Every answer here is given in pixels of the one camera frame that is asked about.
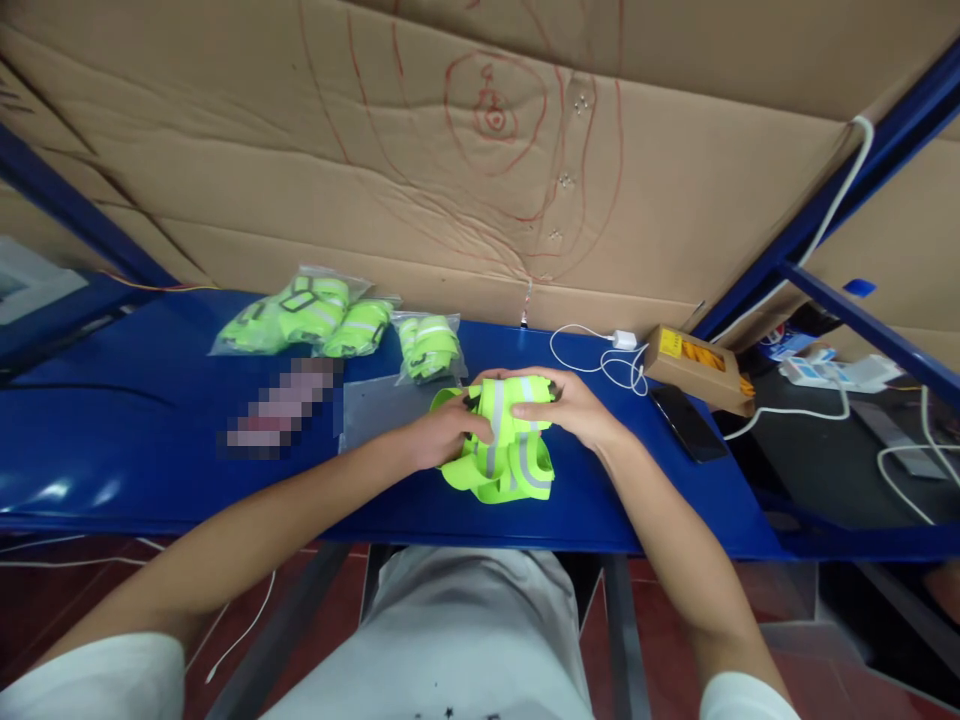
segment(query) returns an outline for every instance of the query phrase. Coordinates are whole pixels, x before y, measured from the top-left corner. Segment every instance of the black phone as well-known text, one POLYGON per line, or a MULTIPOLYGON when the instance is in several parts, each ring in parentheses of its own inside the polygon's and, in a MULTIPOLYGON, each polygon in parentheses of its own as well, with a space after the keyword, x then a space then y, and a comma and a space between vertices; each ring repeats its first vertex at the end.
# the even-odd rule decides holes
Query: black phone
POLYGON ((676 385, 664 385, 650 391, 667 424, 694 462, 705 463, 727 455, 727 447, 717 437, 693 403, 676 385))

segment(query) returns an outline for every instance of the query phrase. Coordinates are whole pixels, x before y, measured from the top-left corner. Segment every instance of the person's right hand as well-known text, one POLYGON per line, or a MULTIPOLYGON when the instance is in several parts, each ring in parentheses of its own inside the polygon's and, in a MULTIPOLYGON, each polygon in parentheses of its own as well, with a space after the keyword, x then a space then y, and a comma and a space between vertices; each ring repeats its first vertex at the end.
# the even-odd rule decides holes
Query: person's right hand
POLYGON ((505 380, 511 377, 539 375, 552 380, 557 386, 559 399, 552 403, 517 403, 513 416, 520 420, 556 423, 572 432, 588 448, 596 452, 599 444, 612 435, 627 431, 590 388, 575 373, 545 367, 529 367, 522 370, 486 370, 477 375, 477 384, 484 378, 505 380))

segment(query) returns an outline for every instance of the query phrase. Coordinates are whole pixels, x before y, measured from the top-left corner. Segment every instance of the hand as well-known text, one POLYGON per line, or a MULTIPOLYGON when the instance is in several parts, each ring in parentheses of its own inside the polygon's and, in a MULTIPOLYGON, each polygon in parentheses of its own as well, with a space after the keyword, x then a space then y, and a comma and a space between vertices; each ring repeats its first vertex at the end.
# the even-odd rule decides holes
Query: hand
POLYGON ((493 442, 490 422, 467 410, 462 395, 450 398, 398 432, 415 470, 437 467, 460 457, 468 433, 488 445, 493 442))
POLYGON ((517 403, 513 406, 515 418, 556 423, 576 435, 580 442, 594 452, 601 442, 629 432, 610 414, 603 403, 597 400, 583 380, 572 372, 544 367, 486 370, 477 375, 473 384, 476 385, 484 378, 505 380, 524 375, 539 375, 552 380, 557 386, 558 399, 552 403, 517 403))

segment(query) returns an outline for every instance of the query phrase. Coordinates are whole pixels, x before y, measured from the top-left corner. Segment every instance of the white cable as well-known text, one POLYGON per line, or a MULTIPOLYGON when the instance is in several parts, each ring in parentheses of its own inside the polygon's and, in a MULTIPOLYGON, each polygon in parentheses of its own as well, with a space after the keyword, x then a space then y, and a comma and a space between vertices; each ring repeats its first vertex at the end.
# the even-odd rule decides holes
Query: white cable
POLYGON ((611 348, 610 350, 606 350, 602 355, 600 355, 600 365, 598 365, 597 367, 578 368, 574 365, 571 365, 570 363, 566 363, 563 360, 561 360, 560 356, 557 355, 557 351, 553 347, 553 339, 557 336, 557 333, 561 332, 562 330, 566 330, 568 327, 578 327, 581 330, 586 330, 591 335, 594 335, 598 338, 602 338, 604 340, 610 340, 611 342, 613 342, 613 335, 601 335, 598 332, 594 332, 593 330, 588 328, 586 325, 578 325, 577 323, 570 323, 569 325, 564 325, 563 327, 557 328, 553 332, 553 334, 550 336, 550 352, 553 353, 553 357, 556 358, 558 363, 563 365, 565 368, 569 368, 570 370, 576 370, 577 372, 602 372, 604 375, 607 376, 607 379, 617 387, 622 387, 625 390, 631 390, 635 395, 638 395, 640 397, 646 396, 647 391, 650 388, 649 388, 649 385, 647 385, 647 378, 643 374, 643 365, 641 364, 638 367, 637 361, 643 356, 643 351, 647 349, 647 345, 642 345, 640 348, 637 348, 634 350, 619 350, 617 348, 611 348), (609 360, 605 360, 607 355, 611 353, 628 353, 628 354, 632 354, 633 357, 630 360, 624 360, 623 358, 610 358, 609 360), (622 382, 615 379, 610 373, 607 372, 607 366, 612 365, 613 363, 623 363, 624 365, 627 365, 630 368, 630 384, 629 385, 624 385, 622 382), (637 384, 641 380, 643 380, 643 392, 638 392, 637 384))
POLYGON ((183 669, 184 675, 190 672, 190 668, 193 667, 193 663, 196 662, 198 657, 200 657, 200 652, 206 646, 207 640, 210 639, 210 636, 213 635, 213 631, 217 629, 217 625, 220 624, 220 620, 223 619, 223 615, 224 613, 227 612, 228 607, 230 607, 230 603, 227 603, 222 608, 220 608, 220 614, 217 615, 216 619, 210 625, 210 628, 207 630, 207 634, 203 636, 203 640, 201 640, 200 644, 197 645, 197 649, 193 651, 193 657, 190 658, 190 662, 188 662, 187 666, 183 669))
POLYGON ((953 465, 947 460, 947 456, 940 452, 940 446, 937 445, 937 441, 933 439, 933 433, 930 432, 930 388, 926 385, 920 389, 920 426, 923 428, 923 437, 930 443, 933 452, 936 453, 947 473, 957 484, 957 487, 960 487, 960 476, 957 475, 957 471, 953 469, 953 465))
POLYGON ((61 567, 80 567, 81 565, 96 565, 98 563, 104 562, 122 562, 127 563, 127 565, 146 565, 147 563, 143 560, 131 560, 130 558, 100 558, 98 560, 81 560, 75 563, 42 563, 42 562, 0 562, 0 567, 49 567, 49 568, 61 568, 61 567))
POLYGON ((149 545, 154 550, 159 550, 160 552, 166 550, 166 548, 160 543, 155 543, 153 540, 147 540, 146 538, 137 538, 137 542, 142 542, 144 545, 149 545))
MULTIPOLYGON (((833 221, 833 216, 837 212, 837 208, 840 207, 840 203, 843 202, 843 198, 846 197, 847 191, 850 189, 850 186, 853 184, 854 179, 857 177, 857 174, 860 172, 860 169, 863 167, 864 161, 867 159, 867 155, 870 153, 870 148, 873 146, 873 123, 867 120, 862 115, 857 115, 852 121, 854 125, 859 125, 863 129, 863 142, 860 144, 860 152, 857 153, 857 159, 854 161, 853 166, 850 168, 850 172, 847 173, 846 179, 843 181, 843 185, 840 186, 840 189, 837 191, 836 197, 833 198, 833 202, 830 203, 830 207, 827 209, 827 214, 823 216, 823 220, 820 222, 820 227, 817 228, 816 235, 813 236, 813 240, 810 243, 810 247, 807 248, 806 252, 803 254, 803 257, 800 258, 800 261, 797 263, 800 267, 803 267, 807 260, 810 259, 810 256, 813 255, 813 251, 817 249, 817 246, 820 244, 820 241, 823 239, 824 233, 827 231, 827 228, 830 226, 830 223, 833 221)), ((744 318, 750 315, 752 312, 757 310, 760 306, 767 302, 770 298, 780 292, 784 286, 786 286, 790 281, 784 280, 779 285, 777 285, 773 290, 768 292, 762 300, 755 303, 753 307, 749 310, 744 311, 744 313, 730 323, 721 333, 714 336, 710 341, 712 343, 717 342, 720 338, 724 337, 727 333, 733 330, 737 325, 739 325, 744 318)))
POLYGON ((50 538, 48 540, 37 540, 36 542, 24 543, 23 545, 14 545, 12 548, 3 548, 3 550, 0 550, 0 553, 13 552, 14 550, 23 550, 24 548, 35 547, 36 545, 50 545, 51 543, 66 542, 67 540, 79 540, 82 537, 86 537, 86 535, 70 535, 69 537, 65 537, 65 538, 50 538))
POLYGON ((843 404, 843 412, 839 415, 824 415, 823 413, 814 412, 813 410, 799 410, 795 408, 757 408, 757 412, 750 422, 744 425, 742 428, 737 430, 734 433, 729 435, 724 435, 724 440, 733 440, 738 438, 741 435, 750 432, 754 425, 757 424, 757 421, 760 419, 760 416, 765 413, 776 413, 778 415, 809 415, 810 417, 820 418, 821 420, 846 420, 850 417, 850 400, 847 397, 847 391, 844 389, 843 385, 838 379, 834 380, 836 383, 837 389, 840 390, 840 402, 843 404))
MULTIPOLYGON (((950 451, 954 451, 954 452, 960 450, 960 445, 937 445, 936 443, 931 443, 930 445, 900 445, 900 446, 898 446, 898 447, 885 448, 884 450, 881 450, 879 453, 877 453, 877 469, 880 470, 880 475, 881 475, 881 476, 883 477, 883 479, 886 481, 887 485, 889 485, 890 488, 891 488, 897 495, 900 496, 900 499, 903 500, 907 505, 909 505, 909 506, 913 509, 913 511, 914 511, 917 515, 919 515, 920 518, 921 518, 925 523, 927 523, 927 525, 936 525, 936 523, 933 522, 933 520, 931 520, 930 517, 929 517, 925 512, 923 512, 923 510, 921 510, 920 508, 918 508, 918 507, 910 500, 910 498, 908 498, 906 495, 904 495, 903 491, 896 486, 896 483, 894 483, 893 480, 891 479, 891 477, 887 474, 887 468, 886 468, 886 466, 884 465, 884 462, 883 462, 883 459, 884 459, 887 455, 890 455, 891 453, 901 452, 902 450, 930 450, 930 449, 933 449, 935 452, 937 452, 937 454, 938 454, 938 456, 939 456, 939 455, 940 455, 940 452, 941 452, 942 450, 950 450, 950 451)), ((952 465, 949 465, 949 464, 948 464, 947 467, 950 468, 951 472, 953 471, 953 466, 952 466, 952 465)))
POLYGON ((217 668, 220 667, 220 663, 226 660, 227 655, 229 655, 233 651, 233 649, 240 644, 240 641, 243 640, 251 630, 253 630, 253 626, 257 624, 257 620, 259 620, 260 616, 263 615, 263 609, 267 606, 267 601, 270 600, 270 593, 273 591, 273 581, 276 579, 277 579, 277 571, 274 570, 273 572, 270 573, 270 584, 267 586, 267 596, 263 599, 263 604, 260 606, 260 609, 257 611, 257 616, 253 619, 253 622, 250 623, 250 627, 248 627, 246 630, 243 631, 243 635, 238 637, 236 641, 234 641, 233 645, 227 648, 227 651, 220 656, 220 659, 217 660, 214 666, 210 669, 210 672, 207 674, 207 679, 203 681, 204 685, 210 684, 210 681, 213 680, 213 676, 217 674, 217 668))

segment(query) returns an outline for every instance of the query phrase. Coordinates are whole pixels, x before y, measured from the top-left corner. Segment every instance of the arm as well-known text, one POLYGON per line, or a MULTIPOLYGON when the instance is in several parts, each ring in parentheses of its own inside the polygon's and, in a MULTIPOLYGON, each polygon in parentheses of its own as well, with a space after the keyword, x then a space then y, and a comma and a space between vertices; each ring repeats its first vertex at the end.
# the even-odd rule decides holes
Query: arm
POLYGON ((417 470, 458 455, 465 432, 493 441, 490 424, 454 398, 406 427, 231 505, 117 587, 37 665, 134 632, 171 635, 186 647, 209 613, 331 525, 417 470))
POLYGON ((789 700, 730 559, 643 444, 573 373, 535 367, 484 375, 541 375, 561 388, 557 402, 515 405, 514 415, 557 423, 600 458, 660 584, 687 626, 701 685, 706 687, 718 673, 738 671, 789 700))

